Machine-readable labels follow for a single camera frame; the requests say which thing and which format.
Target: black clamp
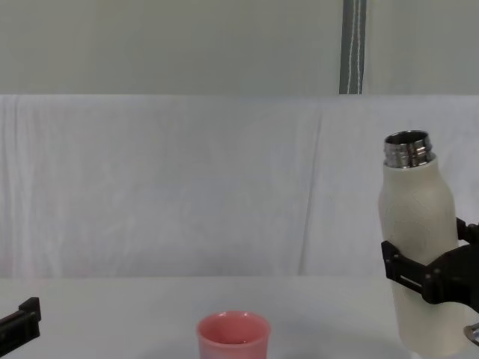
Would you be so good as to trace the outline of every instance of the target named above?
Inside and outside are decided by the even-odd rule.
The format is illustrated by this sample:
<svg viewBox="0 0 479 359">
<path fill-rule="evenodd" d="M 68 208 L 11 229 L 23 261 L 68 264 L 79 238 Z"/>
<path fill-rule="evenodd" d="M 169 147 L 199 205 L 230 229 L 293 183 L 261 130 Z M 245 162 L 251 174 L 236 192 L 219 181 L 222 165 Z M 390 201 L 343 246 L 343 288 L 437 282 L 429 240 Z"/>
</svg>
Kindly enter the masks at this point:
<svg viewBox="0 0 479 359">
<path fill-rule="evenodd" d="M 430 304 L 461 303 L 479 313 L 479 226 L 457 219 L 459 239 L 469 244 L 446 252 L 422 265 L 384 241 L 382 258 L 386 277 L 419 294 Z"/>
<path fill-rule="evenodd" d="M 41 319 L 40 300 L 36 297 L 19 305 L 15 313 L 0 319 L 0 357 L 39 337 Z"/>
</svg>

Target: metal bottle rim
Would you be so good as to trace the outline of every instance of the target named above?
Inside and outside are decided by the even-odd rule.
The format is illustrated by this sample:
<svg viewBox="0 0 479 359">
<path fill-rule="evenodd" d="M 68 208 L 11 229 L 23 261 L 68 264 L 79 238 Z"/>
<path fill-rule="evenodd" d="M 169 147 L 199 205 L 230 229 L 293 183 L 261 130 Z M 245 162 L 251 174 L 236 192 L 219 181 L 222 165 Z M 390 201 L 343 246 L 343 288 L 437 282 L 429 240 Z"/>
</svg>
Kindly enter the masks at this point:
<svg viewBox="0 0 479 359">
<path fill-rule="evenodd" d="M 421 130 L 393 133 L 384 140 L 384 164 L 390 168 L 413 168 L 435 159 L 429 134 Z"/>
</svg>

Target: water bottle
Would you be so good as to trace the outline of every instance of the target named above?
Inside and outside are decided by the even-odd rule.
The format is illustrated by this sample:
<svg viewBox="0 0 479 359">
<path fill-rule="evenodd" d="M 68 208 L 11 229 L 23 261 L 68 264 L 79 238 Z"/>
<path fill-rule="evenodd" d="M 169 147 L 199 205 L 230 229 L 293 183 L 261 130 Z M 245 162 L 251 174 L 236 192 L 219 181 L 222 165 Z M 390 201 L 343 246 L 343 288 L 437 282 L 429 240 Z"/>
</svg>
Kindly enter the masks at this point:
<svg viewBox="0 0 479 359">
<path fill-rule="evenodd" d="M 425 265 L 458 246 L 454 199 L 431 150 L 425 131 L 388 136 L 379 196 L 384 240 Z M 392 292 L 399 335 L 409 350 L 439 357 L 455 354 L 466 344 L 460 304 L 428 304 L 420 294 L 394 282 Z"/>
</svg>

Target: white table surface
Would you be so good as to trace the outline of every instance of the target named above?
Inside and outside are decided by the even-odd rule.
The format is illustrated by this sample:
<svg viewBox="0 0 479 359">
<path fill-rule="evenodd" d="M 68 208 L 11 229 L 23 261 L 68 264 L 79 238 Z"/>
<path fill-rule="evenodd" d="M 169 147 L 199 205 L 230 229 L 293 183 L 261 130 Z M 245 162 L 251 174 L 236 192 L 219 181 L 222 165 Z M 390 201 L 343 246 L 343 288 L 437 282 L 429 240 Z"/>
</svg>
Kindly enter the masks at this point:
<svg viewBox="0 0 479 359">
<path fill-rule="evenodd" d="M 197 358 L 195 325 L 251 310 L 272 325 L 270 359 L 405 359 L 386 279 L 342 277 L 0 280 L 0 314 L 39 296 L 40 338 L 6 358 Z M 476 358 L 470 345 L 457 358 Z"/>
</svg>

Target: wall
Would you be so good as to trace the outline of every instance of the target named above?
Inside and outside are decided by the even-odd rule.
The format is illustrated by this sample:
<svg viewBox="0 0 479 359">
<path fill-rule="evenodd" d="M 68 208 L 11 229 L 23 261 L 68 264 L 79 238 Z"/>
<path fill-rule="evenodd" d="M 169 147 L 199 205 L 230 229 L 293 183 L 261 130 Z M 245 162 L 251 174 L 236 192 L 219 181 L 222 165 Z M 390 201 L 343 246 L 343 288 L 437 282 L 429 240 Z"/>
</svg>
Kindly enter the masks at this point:
<svg viewBox="0 0 479 359">
<path fill-rule="evenodd" d="M 338 92 L 342 1 L 4 0 L 0 93 Z"/>
<path fill-rule="evenodd" d="M 365 93 L 479 93 L 478 1 L 367 6 Z"/>
</svg>

